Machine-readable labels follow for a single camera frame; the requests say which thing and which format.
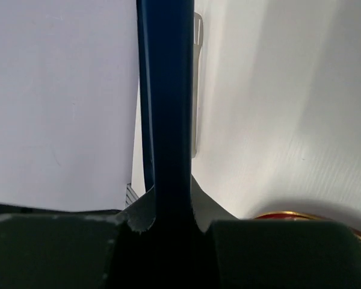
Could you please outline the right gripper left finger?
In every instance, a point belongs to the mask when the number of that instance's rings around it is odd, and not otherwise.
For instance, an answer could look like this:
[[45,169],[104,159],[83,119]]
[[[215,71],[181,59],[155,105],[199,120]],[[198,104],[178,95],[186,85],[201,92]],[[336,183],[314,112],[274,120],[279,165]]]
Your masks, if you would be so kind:
[[154,192],[125,210],[0,211],[0,288],[144,288]]

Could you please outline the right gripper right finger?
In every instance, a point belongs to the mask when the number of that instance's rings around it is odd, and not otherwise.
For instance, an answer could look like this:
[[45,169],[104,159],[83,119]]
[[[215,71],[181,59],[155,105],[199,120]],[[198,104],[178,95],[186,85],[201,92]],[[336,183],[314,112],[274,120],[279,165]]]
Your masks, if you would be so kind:
[[193,288],[361,288],[361,245],[328,220],[239,220],[191,183],[202,231]]

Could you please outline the silver metal tongs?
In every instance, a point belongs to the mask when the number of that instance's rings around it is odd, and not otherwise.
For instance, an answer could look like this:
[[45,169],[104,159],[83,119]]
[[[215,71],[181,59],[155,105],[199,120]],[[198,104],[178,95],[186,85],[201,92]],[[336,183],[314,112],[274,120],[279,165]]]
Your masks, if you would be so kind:
[[194,44],[193,44],[193,114],[192,114],[192,137],[191,137],[191,157],[197,153],[197,113],[199,95],[199,66],[200,54],[204,40],[203,18],[200,14],[194,13]]

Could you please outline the blue tin lid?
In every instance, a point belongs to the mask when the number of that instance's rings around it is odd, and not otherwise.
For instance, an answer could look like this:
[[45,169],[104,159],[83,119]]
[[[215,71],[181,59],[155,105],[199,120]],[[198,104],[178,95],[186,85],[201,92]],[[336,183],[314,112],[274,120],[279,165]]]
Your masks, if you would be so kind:
[[157,222],[186,226],[191,204],[194,1],[137,1],[144,183]]

